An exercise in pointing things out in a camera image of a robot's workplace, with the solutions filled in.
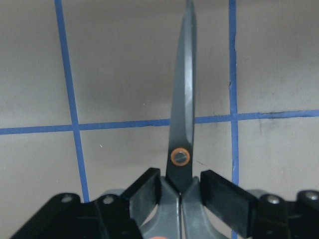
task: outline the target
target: pivot screw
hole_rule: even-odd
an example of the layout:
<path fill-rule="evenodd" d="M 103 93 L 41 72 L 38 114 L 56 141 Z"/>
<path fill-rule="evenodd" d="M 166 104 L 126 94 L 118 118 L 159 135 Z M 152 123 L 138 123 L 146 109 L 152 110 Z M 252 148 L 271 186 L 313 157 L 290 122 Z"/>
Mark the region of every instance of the pivot screw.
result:
<path fill-rule="evenodd" d="M 170 154 L 170 159 L 174 165 L 184 166 L 190 161 L 190 155 L 185 148 L 176 148 Z"/>
<path fill-rule="evenodd" d="M 177 163 L 183 164 L 187 160 L 187 156 L 184 152 L 179 151 L 174 155 L 174 159 Z"/>

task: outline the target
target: blue tape line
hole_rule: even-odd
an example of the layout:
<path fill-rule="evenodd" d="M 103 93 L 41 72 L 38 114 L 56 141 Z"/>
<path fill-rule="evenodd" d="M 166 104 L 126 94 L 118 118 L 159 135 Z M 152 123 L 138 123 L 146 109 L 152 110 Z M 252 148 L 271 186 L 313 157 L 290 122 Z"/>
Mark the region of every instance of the blue tape line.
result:
<path fill-rule="evenodd" d="M 244 113 L 238 114 L 238 120 L 262 120 L 262 119 L 285 119 L 285 118 L 308 118 L 319 117 L 319 110 L 312 111 L 289 111 L 276 113 Z M 216 123 L 228 122 L 236 119 L 236 116 L 203 116 L 196 117 L 195 123 Z M 169 119 L 152 119 L 138 120 L 125 122 L 106 122 L 106 123 L 85 123 L 80 124 L 80 130 L 95 130 L 95 129 L 111 129 L 111 128 L 133 128 L 146 126 L 169 126 Z M 63 132 L 72 131 L 72 125 L 49 125 L 49 126 L 33 126 L 33 127 L 16 127 L 16 128 L 0 128 L 2 134 L 19 134 L 19 133 L 46 133 L 46 132 Z"/>
<path fill-rule="evenodd" d="M 236 69 L 236 0 L 229 0 L 229 98 L 230 113 L 237 114 L 237 69 Z"/>
<path fill-rule="evenodd" d="M 80 130 L 95 130 L 95 129 L 111 129 L 111 128 L 135 128 L 146 126 L 168 126 L 169 119 L 155 120 L 139 120 L 125 122 L 109 122 L 109 123 L 85 123 L 80 124 Z"/>
<path fill-rule="evenodd" d="M 230 121 L 231 116 L 205 116 L 195 118 L 195 123 L 215 123 Z M 151 119 L 151 120 L 136 120 L 125 122 L 107 122 L 107 123 L 84 123 L 80 124 L 80 130 L 96 130 L 96 129 L 112 129 L 112 128 L 136 128 L 136 127 L 159 127 L 169 126 L 169 119 Z"/>
<path fill-rule="evenodd" d="M 313 111 L 290 111 L 277 113 L 246 113 L 239 114 L 238 120 L 260 120 L 260 119 L 283 119 L 297 117 L 319 117 L 319 110 Z"/>
<path fill-rule="evenodd" d="M 237 69 L 236 69 L 236 0 L 229 0 L 229 101 L 231 115 L 232 182 L 239 183 L 239 150 L 237 118 Z M 232 239 L 237 234 L 232 232 Z"/>
<path fill-rule="evenodd" d="M 60 36 L 64 75 L 65 75 L 66 88 L 67 88 L 68 99 L 69 99 L 74 142 L 75 142 L 75 149 L 76 149 L 76 155 L 77 155 L 77 161 L 78 161 L 78 167 L 79 167 L 79 173 L 80 173 L 80 180 L 82 185 L 83 199 L 84 199 L 84 202 L 89 202 L 90 199 L 89 199 L 89 192 L 88 192 L 86 173 L 85 173 L 79 121 L 78 121 L 76 104 L 75 104 L 74 88 L 73 88 L 73 81 L 72 81 L 69 50 L 68 50 L 67 39 L 66 39 L 66 31 L 65 31 L 65 25 L 64 25 L 62 2 L 61 0 L 55 0 L 54 3 L 55 3 L 55 11 L 56 11 L 59 36 Z"/>
<path fill-rule="evenodd" d="M 0 128 L 1 134 L 17 134 L 17 133 L 47 133 L 47 132 L 63 132 L 72 131 L 71 125 L 52 125 L 52 126 L 35 126 L 35 127 L 19 127 L 19 128 Z"/>
<path fill-rule="evenodd" d="M 204 116 L 195 118 L 195 123 L 217 123 L 217 122 L 227 122 L 231 120 L 230 115 L 225 116 Z"/>

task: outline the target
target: gray floor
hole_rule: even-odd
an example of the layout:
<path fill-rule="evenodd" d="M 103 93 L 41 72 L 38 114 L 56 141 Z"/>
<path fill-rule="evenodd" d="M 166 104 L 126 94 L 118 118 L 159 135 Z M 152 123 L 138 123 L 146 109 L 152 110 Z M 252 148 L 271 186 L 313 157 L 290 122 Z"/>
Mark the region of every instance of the gray floor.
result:
<path fill-rule="evenodd" d="M 228 1 L 194 3 L 196 116 L 227 116 Z M 183 9 L 184 0 L 63 1 L 80 124 L 170 117 Z M 319 118 L 297 117 L 319 116 L 318 12 L 317 0 L 237 1 L 238 113 L 292 112 L 238 122 L 245 189 L 288 200 L 301 189 L 319 190 Z M 0 22 L 0 238 L 8 238 L 54 194 L 75 192 L 83 200 L 83 175 L 54 1 L 2 1 Z M 212 169 L 231 180 L 234 139 L 229 121 L 197 124 L 194 175 Z M 168 126 L 82 130 L 81 140 L 91 200 L 126 188 L 148 167 L 164 174 Z"/>

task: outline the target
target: metal screw head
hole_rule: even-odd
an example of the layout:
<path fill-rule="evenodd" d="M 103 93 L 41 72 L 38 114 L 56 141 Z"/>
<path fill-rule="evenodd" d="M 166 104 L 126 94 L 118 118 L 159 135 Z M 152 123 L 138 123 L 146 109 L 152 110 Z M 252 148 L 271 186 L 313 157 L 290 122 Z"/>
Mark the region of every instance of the metal screw head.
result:
<path fill-rule="evenodd" d="M 111 204 L 114 202 L 114 198 L 112 195 L 106 195 L 105 198 L 103 199 L 104 204 Z"/>
<path fill-rule="evenodd" d="M 185 148 L 176 148 L 170 154 L 172 163 L 176 166 L 184 166 L 189 163 L 190 155 Z"/>
<path fill-rule="evenodd" d="M 72 196 L 69 194 L 64 195 L 64 197 L 61 199 L 62 203 L 69 203 L 73 200 Z"/>
<path fill-rule="evenodd" d="M 187 156 L 184 152 L 179 151 L 174 155 L 174 159 L 177 163 L 183 164 L 187 160 Z"/>
<path fill-rule="evenodd" d="M 306 197 L 311 199 L 311 200 L 318 200 L 319 199 L 319 196 L 317 193 L 314 193 L 312 191 L 308 191 L 306 192 Z"/>
<path fill-rule="evenodd" d="M 269 196 L 267 197 L 267 201 L 268 201 L 269 203 L 271 203 L 271 204 L 279 204 L 279 203 L 280 203 L 279 198 L 278 198 L 277 196 L 275 196 L 275 195 L 269 195 Z"/>

